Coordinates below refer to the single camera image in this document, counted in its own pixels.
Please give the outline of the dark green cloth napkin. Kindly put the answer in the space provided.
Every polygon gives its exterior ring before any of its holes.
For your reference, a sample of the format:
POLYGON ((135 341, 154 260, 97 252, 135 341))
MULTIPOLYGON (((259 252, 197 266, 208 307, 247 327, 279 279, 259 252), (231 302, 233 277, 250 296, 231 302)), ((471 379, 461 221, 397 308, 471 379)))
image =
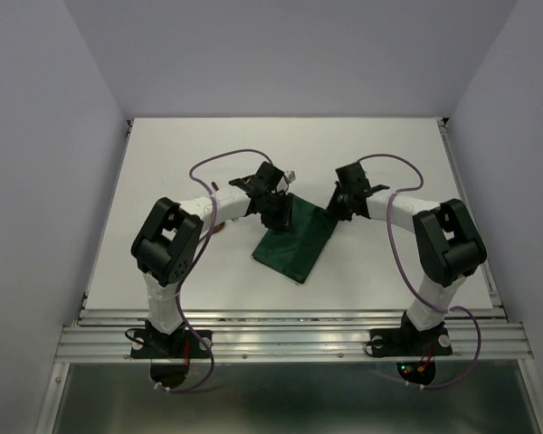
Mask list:
POLYGON ((299 196, 292 203, 292 231, 268 230, 252 258, 298 284, 304 284, 338 225, 325 209, 299 196))

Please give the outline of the brown wooden spoon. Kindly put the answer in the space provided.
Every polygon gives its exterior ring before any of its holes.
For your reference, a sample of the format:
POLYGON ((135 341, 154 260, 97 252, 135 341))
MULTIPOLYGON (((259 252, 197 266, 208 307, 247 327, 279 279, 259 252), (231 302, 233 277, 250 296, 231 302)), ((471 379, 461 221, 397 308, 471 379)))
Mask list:
POLYGON ((220 224, 217 224, 217 225, 215 225, 215 226, 210 230, 210 232, 211 232, 212 234, 216 234, 216 233, 222 231, 222 230, 224 229, 225 225, 226 225, 225 222, 222 222, 222 223, 220 223, 220 224))

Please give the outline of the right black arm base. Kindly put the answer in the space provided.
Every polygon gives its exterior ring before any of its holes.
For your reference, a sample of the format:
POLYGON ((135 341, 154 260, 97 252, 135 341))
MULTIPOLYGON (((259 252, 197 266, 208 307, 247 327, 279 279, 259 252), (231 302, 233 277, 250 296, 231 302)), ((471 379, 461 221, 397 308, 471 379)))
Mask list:
POLYGON ((453 354, 444 321, 433 328, 419 331, 407 315, 403 315, 398 327, 371 329, 368 336, 364 351, 375 358, 416 357, 428 355, 429 352, 432 352, 432 356, 453 354))

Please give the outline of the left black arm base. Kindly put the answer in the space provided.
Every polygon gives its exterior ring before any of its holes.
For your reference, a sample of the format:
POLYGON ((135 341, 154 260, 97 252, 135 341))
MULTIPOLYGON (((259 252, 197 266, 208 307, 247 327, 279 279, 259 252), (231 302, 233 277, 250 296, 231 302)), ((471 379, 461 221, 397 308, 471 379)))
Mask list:
POLYGON ((125 331, 130 341, 130 357, 139 360, 158 359, 208 359, 209 355, 199 340, 181 325, 171 335, 159 332, 148 321, 142 328, 133 327, 125 331))

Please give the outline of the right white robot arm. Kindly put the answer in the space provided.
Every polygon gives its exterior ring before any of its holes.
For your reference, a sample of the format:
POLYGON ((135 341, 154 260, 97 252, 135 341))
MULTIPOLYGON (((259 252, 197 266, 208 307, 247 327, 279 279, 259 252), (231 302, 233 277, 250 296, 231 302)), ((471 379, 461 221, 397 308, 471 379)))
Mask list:
POLYGON ((438 203, 414 198, 424 186, 424 176, 415 171, 418 184, 391 191, 383 184, 371 185, 359 162, 336 169, 336 188, 328 213, 340 221, 357 215, 386 224, 388 241, 402 280, 414 296, 405 312, 409 325, 398 331, 398 342, 409 353, 418 353, 431 342, 429 330, 439 326, 464 281, 487 259, 486 247, 466 205, 458 200, 438 203), (418 288, 409 281, 394 240, 394 227, 412 233, 423 270, 418 288))

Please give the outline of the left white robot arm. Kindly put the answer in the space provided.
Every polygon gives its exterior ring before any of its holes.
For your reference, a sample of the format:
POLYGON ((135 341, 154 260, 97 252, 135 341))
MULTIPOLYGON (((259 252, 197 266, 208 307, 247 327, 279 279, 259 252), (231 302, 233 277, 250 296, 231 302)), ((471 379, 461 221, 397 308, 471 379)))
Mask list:
POLYGON ((178 328, 184 320, 176 297, 194 267, 196 250, 216 226, 252 214, 268 229, 291 230, 293 195, 288 190, 295 179, 294 172, 263 162, 255 174, 233 179, 206 196, 180 203, 157 200, 130 253, 147 286, 148 322, 156 330, 151 343, 162 355, 175 355, 183 347, 178 328))

